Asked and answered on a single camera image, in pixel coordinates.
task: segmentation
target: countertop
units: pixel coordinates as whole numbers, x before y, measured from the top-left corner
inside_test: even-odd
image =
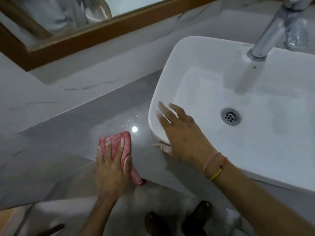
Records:
[[[218,211],[233,208],[225,196],[193,166],[164,155],[148,124],[151,99],[161,70],[73,110],[40,123],[21,134],[65,153],[95,160],[98,138],[129,131],[133,165],[144,179],[206,199]],[[259,182],[272,195],[315,223],[314,195]]]

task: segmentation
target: brown wooden frame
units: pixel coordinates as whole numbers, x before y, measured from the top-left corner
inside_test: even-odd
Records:
[[[50,38],[46,43],[41,43],[41,48],[31,52],[28,52],[26,47],[15,36],[0,24],[0,52],[25,71],[30,71],[213,1],[216,0],[165,0],[137,11],[120,15],[108,22],[94,25],[70,36]]]

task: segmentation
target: sink drain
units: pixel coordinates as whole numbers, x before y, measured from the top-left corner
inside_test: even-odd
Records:
[[[227,125],[231,125],[231,126],[238,125],[242,120],[242,117],[239,114],[239,112],[233,108],[223,109],[221,111],[221,118]]]

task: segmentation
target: sink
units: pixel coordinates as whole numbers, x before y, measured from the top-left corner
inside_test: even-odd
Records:
[[[315,192],[315,56],[273,48],[254,62],[252,46],[200,36],[177,43],[152,98],[151,131],[168,143],[155,111],[158,101],[177,104],[251,178]],[[224,109],[241,121],[227,124]]]

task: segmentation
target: yellow thread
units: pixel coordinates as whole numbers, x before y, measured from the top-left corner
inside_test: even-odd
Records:
[[[218,172],[217,172],[214,176],[212,176],[212,177],[210,178],[210,181],[213,181],[215,178],[217,178],[218,175],[221,174],[222,170],[223,170],[222,168],[219,169]]]

